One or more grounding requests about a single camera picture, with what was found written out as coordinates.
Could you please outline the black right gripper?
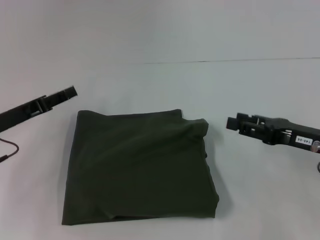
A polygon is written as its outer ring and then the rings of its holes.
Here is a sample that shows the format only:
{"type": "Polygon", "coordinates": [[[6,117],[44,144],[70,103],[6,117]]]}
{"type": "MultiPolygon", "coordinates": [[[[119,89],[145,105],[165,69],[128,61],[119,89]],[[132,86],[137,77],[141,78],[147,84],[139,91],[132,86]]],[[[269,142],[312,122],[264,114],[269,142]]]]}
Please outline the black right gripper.
{"type": "Polygon", "coordinates": [[[287,145],[313,153],[320,152],[320,130],[292,123],[284,118],[237,113],[228,117],[226,128],[269,145],[287,145]]]}

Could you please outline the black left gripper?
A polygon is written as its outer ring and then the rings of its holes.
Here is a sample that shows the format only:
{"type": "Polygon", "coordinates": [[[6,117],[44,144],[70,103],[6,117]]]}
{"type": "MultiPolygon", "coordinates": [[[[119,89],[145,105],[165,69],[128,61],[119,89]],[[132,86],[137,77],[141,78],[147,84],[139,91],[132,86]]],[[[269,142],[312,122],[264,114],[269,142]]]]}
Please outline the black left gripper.
{"type": "Polygon", "coordinates": [[[0,114],[0,132],[4,132],[31,118],[46,113],[53,107],[76,97],[74,86],[68,87],[51,95],[44,95],[32,101],[19,105],[0,114]]]}

